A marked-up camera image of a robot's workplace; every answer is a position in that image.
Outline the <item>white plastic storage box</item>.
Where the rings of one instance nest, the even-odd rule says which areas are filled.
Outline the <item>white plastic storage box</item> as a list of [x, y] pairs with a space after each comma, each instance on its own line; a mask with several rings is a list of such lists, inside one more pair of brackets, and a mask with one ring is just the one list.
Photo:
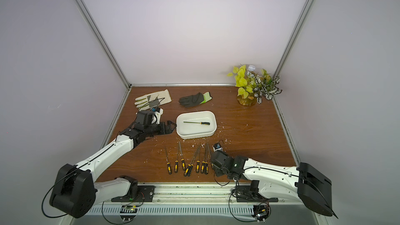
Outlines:
[[[177, 134], [182, 139], [195, 139], [212, 136], [217, 130], [216, 117], [211, 111], [196, 111], [184, 113], [177, 117]], [[210, 122], [210, 126], [187, 124], [184, 121]]]

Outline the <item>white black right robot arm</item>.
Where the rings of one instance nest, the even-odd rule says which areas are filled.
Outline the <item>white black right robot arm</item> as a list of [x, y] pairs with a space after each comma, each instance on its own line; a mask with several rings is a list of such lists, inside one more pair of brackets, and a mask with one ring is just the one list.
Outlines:
[[233, 158], [222, 150], [213, 152], [210, 161], [216, 176], [250, 181], [250, 186], [237, 185], [232, 191], [237, 201], [265, 207], [269, 202], [289, 200], [302, 202], [320, 215], [335, 216], [331, 180], [308, 163], [281, 167], [243, 156]]

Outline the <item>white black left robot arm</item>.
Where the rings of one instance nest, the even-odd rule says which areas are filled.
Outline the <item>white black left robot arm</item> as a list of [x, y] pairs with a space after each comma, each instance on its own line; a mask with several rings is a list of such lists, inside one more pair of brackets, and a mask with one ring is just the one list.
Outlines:
[[137, 112], [135, 121], [101, 150], [79, 163], [62, 166], [54, 185], [46, 193], [50, 205], [65, 215], [80, 218], [92, 206], [107, 200], [135, 200], [138, 196], [136, 179], [128, 176], [106, 182], [97, 179], [140, 143], [157, 135], [173, 133], [177, 125], [172, 121], [162, 122], [161, 116], [160, 108]]

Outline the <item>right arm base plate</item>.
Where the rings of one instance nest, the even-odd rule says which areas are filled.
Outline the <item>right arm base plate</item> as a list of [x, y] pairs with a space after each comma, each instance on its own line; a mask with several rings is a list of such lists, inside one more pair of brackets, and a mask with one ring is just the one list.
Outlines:
[[247, 186], [236, 186], [232, 191], [233, 197], [236, 198], [237, 202], [253, 202], [253, 203], [278, 203], [278, 198], [266, 198], [257, 192], [254, 187]]

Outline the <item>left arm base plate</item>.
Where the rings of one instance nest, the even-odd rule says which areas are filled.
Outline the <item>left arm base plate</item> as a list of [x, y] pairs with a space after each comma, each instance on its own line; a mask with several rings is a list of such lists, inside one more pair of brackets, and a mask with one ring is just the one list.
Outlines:
[[132, 192], [125, 196], [119, 196], [111, 199], [112, 202], [139, 202], [151, 203], [155, 194], [154, 185], [138, 185]]

